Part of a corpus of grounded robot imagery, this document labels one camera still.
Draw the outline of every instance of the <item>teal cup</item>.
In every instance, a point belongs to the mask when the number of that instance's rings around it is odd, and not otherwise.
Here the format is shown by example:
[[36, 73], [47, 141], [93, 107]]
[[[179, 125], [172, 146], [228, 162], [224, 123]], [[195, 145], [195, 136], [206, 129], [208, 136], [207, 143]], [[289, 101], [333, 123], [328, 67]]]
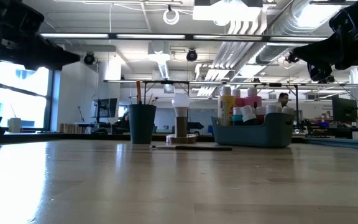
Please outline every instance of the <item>teal cup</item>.
[[156, 106], [129, 105], [129, 127], [132, 144], [150, 144], [154, 130]]

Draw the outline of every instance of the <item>table surface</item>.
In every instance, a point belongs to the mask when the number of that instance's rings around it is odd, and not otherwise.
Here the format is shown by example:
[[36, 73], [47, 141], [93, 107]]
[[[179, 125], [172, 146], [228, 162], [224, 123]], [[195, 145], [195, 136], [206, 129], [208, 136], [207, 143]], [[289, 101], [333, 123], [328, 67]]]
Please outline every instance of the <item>table surface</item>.
[[85, 140], [0, 146], [0, 223], [27, 222], [358, 223], [358, 149], [169, 151]]

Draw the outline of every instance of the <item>security camera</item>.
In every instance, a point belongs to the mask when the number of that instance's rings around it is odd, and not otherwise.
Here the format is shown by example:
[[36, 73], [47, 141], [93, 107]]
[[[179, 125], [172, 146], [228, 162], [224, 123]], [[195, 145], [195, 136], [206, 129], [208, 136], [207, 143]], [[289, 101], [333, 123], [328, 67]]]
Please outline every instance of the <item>security camera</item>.
[[98, 59], [94, 56], [94, 52], [87, 52], [84, 58], [86, 65], [94, 65], [98, 62]]
[[187, 53], [186, 59], [188, 62], [194, 62], [197, 60], [197, 53], [195, 49], [190, 49]]

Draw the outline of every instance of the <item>yellow bottle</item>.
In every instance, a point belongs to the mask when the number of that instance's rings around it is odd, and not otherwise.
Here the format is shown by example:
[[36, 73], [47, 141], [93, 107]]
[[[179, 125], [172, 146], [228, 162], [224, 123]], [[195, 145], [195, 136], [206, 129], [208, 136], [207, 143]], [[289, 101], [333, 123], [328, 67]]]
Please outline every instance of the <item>yellow bottle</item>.
[[233, 107], [236, 98], [231, 95], [229, 86], [222, 87], [221, 96], [218, 97], [218, 120], [221, 126], [232, 126]]

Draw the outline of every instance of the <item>pink bottle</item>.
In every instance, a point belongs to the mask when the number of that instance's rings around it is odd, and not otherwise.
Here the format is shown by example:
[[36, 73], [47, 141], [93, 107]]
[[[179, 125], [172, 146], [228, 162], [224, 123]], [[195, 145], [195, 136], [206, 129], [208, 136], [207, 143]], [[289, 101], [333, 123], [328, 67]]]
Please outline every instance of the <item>pink bottle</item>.
[[235, 97], [235, 107], [243, 107], [244, 100], [241, 98], [240, 89], [231, 90], [231, 95]]
[[244, 98], [244, 106], [256, 108], [262, 106], [262, 97], [258, 96], [258, 89], [248, 88], [248, 96]]

